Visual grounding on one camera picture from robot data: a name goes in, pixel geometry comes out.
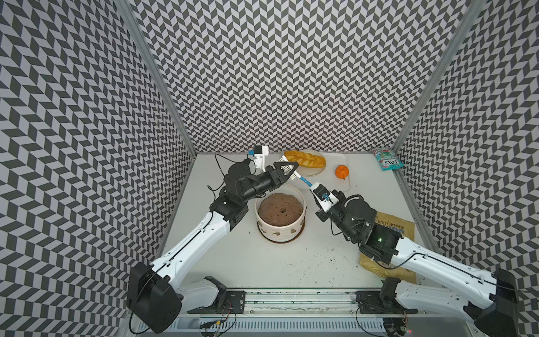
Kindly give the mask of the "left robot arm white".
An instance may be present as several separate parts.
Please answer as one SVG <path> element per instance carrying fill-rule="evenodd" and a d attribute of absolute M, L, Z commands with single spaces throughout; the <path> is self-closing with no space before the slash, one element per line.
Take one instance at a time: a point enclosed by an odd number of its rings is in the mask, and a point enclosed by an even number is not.
<path fill-rule="evenodd" d="M 183 282 L 197 261 L 229 234 L 248 213 L 248 203 L 296 177 L 298 163 L 277 161 L 252 174 L 249 161 L 233 164 L 223 177 L 218 196 L 203 220 L 174 248 L 150 264 L 131 269 L 126 305 L 148 330 L 166 331 L 181 313 L 207 308 L 220 312 L 227 288 L 214 277 Z"/>

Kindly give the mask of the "white ceramic pot with mud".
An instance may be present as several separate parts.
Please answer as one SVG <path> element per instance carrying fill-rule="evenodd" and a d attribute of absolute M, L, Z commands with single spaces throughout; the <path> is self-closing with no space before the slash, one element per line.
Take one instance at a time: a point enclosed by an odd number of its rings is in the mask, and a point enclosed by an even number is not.
<path fill-rule="evenodd" d="M 267 192 L 255 202 L 256 223 L 258 220 L 270 226 L 288 226 L 305 220 L 307 206 L 303 194 L 290 184 Z"/>

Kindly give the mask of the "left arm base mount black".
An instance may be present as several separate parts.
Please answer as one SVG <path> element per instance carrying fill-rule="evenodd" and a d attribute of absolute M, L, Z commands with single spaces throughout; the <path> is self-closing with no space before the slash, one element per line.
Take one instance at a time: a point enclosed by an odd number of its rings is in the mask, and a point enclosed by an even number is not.
<path fill-rule="evenodd" d="M 245 291 L 233 291 L 214 277 L 205 277 L 199 282 L 189 284 L 187 297 L 182 302 L 189 314 L 214 314 L 223 310 L 244 312 Z"/>

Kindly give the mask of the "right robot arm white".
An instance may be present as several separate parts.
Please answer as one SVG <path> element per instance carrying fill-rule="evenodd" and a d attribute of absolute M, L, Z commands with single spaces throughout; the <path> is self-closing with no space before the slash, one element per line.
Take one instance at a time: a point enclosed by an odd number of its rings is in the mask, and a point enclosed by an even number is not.
<path fill-rule="evenodd" d="M 397 231 L 376 222 L 377 212 L 361 195 L 314 193 L 316 215 L 337 226 L 345 239 L 385 269 L 405 268 L 439 286 L 413 286 L 387 278 L 380 303 L 402 310 L 424 306 L 474 324 L 487 336 L 517 336 L 518 296 L 511 272 L 480 270 L 430 251 Z"/>

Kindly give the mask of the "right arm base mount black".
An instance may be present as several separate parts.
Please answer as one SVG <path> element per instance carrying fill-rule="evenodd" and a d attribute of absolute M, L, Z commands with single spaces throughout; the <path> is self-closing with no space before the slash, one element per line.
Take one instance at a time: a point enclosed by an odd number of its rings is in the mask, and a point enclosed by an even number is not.
<path fill-rule="evenodd" d="M 397 301 L 397 286 L 401 279 L 387 277 L 383 286 L 375 291 L 357 291 L 355 300 L 362 314 L 417 314 L 417 309 L 408 309 Z"/>

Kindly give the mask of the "white blue scrub brush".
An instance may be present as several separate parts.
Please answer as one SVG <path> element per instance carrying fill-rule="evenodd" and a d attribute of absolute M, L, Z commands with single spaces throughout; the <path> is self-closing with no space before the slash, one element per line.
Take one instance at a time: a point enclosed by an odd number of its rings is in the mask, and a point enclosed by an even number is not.
<path fill-rule="evenodd" d="M 285 165 L 283 167 L 286 175 L 289 177 L 290 181 L 301 181 L 303 184 L 307 185 L 308 188 L 312 187 L 312 183 L 304 178 L 297 172 L 297 167 L 292 164 Z"/>

